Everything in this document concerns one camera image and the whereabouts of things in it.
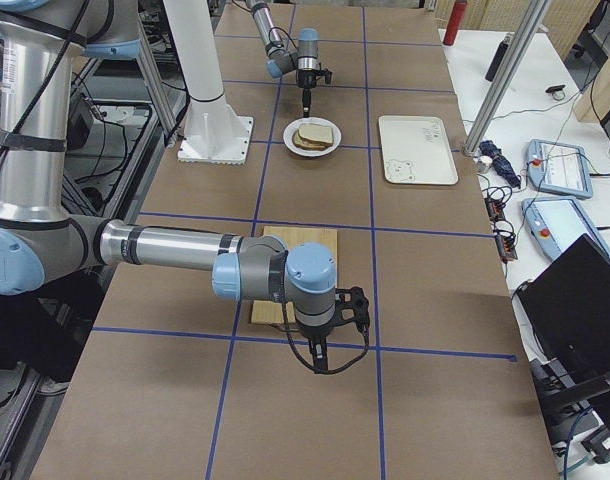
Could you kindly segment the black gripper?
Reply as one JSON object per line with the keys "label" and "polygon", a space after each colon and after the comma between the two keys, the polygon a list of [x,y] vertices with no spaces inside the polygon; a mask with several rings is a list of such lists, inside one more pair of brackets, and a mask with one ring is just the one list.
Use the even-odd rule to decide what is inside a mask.
{"label": "black gripper", "polygon": [[296,81],[299,88],[302,90],[302,110],[303,116],[309,117],[311,111],[311,89],[317,86],[320,78],[329,85],[332,80],[332,72],[325,69],[299,69],[296,73]]}
{"label": "black gripper", "polygon": [[316,374],[327,373],[327,337],[334,327],[330,322],[322,325],[306,325],[299,323],[299,332],[308,340]]}

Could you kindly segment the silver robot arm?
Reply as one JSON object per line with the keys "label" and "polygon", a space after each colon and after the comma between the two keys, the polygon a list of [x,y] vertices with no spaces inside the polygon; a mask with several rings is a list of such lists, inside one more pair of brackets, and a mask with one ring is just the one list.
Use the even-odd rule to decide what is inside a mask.
{"label": "silver robot arm", "polygon": [[246,9],[254,19],[267,56],[267,70],[272,78],[280,78],[290,72],[296,74],[297,86],[302,90],[303,117],[309,118],[312,106],[312,91],[320,78],[329,85],[333,72],[319,61],[319,34],[316,29],[304,28],[298,43],[290,48],[281,36],[290,36],[274,24],[269,5],[265,1],[246,1]]}
{"label": "silver robot arm", "polygon": [[326,247],[129,225],[62,206],[73,61],[136,58],[140,31],[134,1],[0,1],[0,295],[103,264],[207,270],[218,296],[279,303],[308,340],[304,366],[327,373],[341,303]]}

